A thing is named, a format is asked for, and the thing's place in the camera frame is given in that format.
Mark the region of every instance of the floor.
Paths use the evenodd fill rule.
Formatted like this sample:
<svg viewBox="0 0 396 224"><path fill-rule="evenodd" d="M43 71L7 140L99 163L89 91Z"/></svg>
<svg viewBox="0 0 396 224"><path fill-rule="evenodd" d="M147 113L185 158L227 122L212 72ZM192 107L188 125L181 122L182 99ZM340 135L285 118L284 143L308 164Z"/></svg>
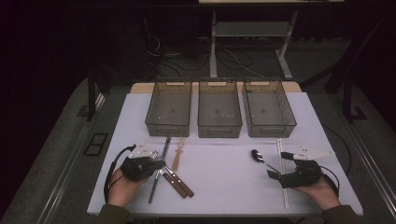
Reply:
<svg viewBox="0 0 396 224"><path fill-rule="evenodd" d="M168 50L168 60L156 69L157 76L208 77L208 47L203 47L194 58L178 57L175 49ZM280 77L282 71L276 62L274 50L277 39L221 39L218 49L218 76L242 78L247 76ZM326 69L344 54L347 40L292 41L286 59L293 81L302 82ZM349 123L341 111L342 92L327 94L323 90L327 78L303 89L315 108L328 135L337 158L363 207L363 223L396 223L394 213L384 200L384 189L396 187L396 137L388 124L364 94L355 88L353 105L359 106L367 119ZM86 213L96 178L100 172L106 149L117 124L123 100L130 86L119 84L110 94L100 95L98 112L92 121L80 116L87 105L87 81L83 81L70 96L51 135L43 146L29 175L24 180L1 223L93 223L95 216ZM82 154L94 133L107 133L104 149L98 157ZM370 167L372 157L378 168ZM379 182L383 176L386 182ZM136 219L136 223L275 223L263 219ZM323 223L321 217L300 217L285 223Z"/></svg>

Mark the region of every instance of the person's arm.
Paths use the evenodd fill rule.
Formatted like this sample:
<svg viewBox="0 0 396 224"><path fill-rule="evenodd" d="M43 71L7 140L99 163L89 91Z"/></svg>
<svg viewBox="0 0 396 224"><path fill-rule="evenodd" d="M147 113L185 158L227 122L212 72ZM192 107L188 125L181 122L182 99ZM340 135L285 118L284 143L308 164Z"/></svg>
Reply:
<svg viewBox="0 0 396 224"><path fill-rule="evenodd" d="M305 193L322 211L327 224L361 224L361 219L349 205L341 205L329 183L321 177L312 186L295 188Z"/></svg>
<svg viewBox="0 0 396 224"><path fill-rule="evenodd" d="M96 224L125 224L129 212L124 207L132 200L137 190L148 178L134 182L123 176L117 169L111 176L110 189L108 190L108 202L102 206L102 210Z"/></svg>

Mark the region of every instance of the hand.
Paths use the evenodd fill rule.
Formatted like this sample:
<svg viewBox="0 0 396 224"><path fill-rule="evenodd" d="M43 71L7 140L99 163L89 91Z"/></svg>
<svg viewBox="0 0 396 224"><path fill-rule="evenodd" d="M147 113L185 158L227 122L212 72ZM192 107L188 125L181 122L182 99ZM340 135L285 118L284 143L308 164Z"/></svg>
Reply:
<svg viewBox="0 0 396 224"><path fill-rule="evenodd" d="M141 185L146 183L149 178L134 182L123 176L122 170L117 169L111 176L110 189L108 190L108 204L125 207L134 197Z"/></svg>
<svg viewBox="0 0 396 224"><path fill-rule="evenodd" d="M307 194L322 211L341 205L332 187L330 187L327 180L323 177L314 185L294 189Z"/></svg>

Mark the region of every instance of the plastic storage bin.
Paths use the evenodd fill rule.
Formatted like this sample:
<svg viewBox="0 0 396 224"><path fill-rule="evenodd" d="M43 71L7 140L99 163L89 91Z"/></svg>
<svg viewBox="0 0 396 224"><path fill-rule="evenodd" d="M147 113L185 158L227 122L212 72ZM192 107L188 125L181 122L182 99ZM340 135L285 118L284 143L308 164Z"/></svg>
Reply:
<svg viewBox="0 0 396 224"><path fill-rule="evenodd" d="M289 137L297 122L282 82L246 77L243 88L250 137Z"/></svg>
<svg viewBox="0 0 396 224"><path fill-rule="evenodd" d="M190 78L157 78L145 121L150 136L190 135L191 86Z"/></svg>
<svg viewBox="0 0 396 224"><path fill-rule="evenodd" d="M237 138L242 119L234 78L199 81L198 135L201 138Z"/></svg>

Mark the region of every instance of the utensil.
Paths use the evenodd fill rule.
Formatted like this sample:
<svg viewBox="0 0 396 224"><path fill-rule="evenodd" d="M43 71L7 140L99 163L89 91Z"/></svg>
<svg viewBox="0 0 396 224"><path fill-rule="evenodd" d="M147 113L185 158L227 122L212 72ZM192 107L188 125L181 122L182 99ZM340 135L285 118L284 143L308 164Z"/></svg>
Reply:
<svg viewBox="0 0 396 224"><path fill-rule="evenodd" d="M162 154L162 156L161 156L161 160L162 160L162 161L164 161L164 159L165 159L166 152L168 151L170 142L171 142L171 136L168 135L168 136L166 137L165 146L163 147L163 154ZM160 178L160 170L158 170L158 171L157 171L157 174L155 175L154 184L153 184L153 186L152 186L151 193L150 193L150 195L149 195L148 203L151 203L151 202L152 202L152 198L154 197L154 192L155 192L155 189L156 189L156 187L157 187L157 183L158 183L158 179L159 179L159 178Z"/></svg>
<svg viewBox="0 0 396 224"><path fill-rule="evenodd" d="M182 137L182 138L180 138L179 142L177 143L176 156L175 156L174 162L172 164L172 170L174 170L174 171L177 171L177 169L178 169L178 162L180 160L180 154L183 153L182 148L184 147L184 144L186 144L186 138Z"/></svg>
<svg viewBox="0 0 396 224"><path fill-rule="evenodd" d="M178 194L180 194L182 198L187 197L186 191L184 191L184 189L176 182L176 180L174 180L174 178L172 178L172 176L167 174L163 169L160 169L159 171L160 174L163 175L163 177L165 177L165 179L169 182L169 184L172 185L172 187L177 191Z"/></svg>
<svg viewBox="0 0 396 224"><path fill-rule="evenodd" d="M157 151L153 151L152 155L153 155L154 160L160 159L159 158L160 154L158 154ZM165 168L165 170L169 173L169 175L172 176L172 178L176 181L177 185L182 188L183 192L185 192L190 198L192 196L194 196L194 192L192 192L192 190L189 187L187 187L187 185L180 179L180 177L178 177L178 175L175 172L173 172L166 164L163 168Z"/></svg>
<svg viewBox="0 0 396 224"><path fill-rule="evenodd" d="M282 160L282 152L283 152L283 144L282 144L282 138L277 138L276 139L276 147L277 147L277 154L279 155L279 163L280 163L280 171L282 171L281 174L285 174L285 162ZM282 189L283 190L283 200L285 204L285 209L289 208L289 194L288 194L288 189Z"/></svg>
<svg viewBox="0 0 396 224"><path fill-rule="evenodd" d="M262 154L261 154L258 150L256 150L256 149L251 150L251 157L253 158L253 160L255 160L255 161L257 161L257 162L264 163L264 165L266 165L267 167L271 168L272 170L274 170L275 172L277 172L278 174L280 174L280 172L279 172L276 168L272 167L270 164L268 164L268 163L262 158Z"/></svg>

